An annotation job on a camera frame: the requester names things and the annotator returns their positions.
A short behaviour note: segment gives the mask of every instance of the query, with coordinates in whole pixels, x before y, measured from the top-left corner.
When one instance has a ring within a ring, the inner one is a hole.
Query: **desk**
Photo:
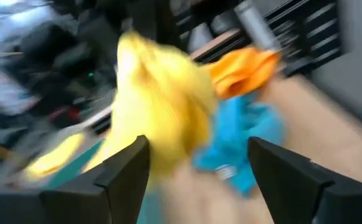
[[[285,148],[362,182],[362,124],[300,76],[274,78],[262,101],[273,104],[285,120]],[[241,198],[188,162],[163,183],[163,192],[170,223],[273,223],[259,189]]]

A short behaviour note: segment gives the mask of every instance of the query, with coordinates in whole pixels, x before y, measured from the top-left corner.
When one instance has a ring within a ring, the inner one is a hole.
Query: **orange cloth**
[[[204,65],[210,71],[214,89],[221,99],[244,95],[261,87],[275,71],[280,54],[248,47]]]

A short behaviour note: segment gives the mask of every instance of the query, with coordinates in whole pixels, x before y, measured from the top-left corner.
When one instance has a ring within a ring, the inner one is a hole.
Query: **blue cloth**
[[[235,175],[228,183],[246,195],[256,184],[247,158],[247,141],[257,136],[281,145],[285,128],[276,111],[269,105],[253,103],[256,93],[237,96],[219,103],[214,118],[210,145],[196,153],[193,166],[198,170],[215,172],[220,167],[233,167]]]

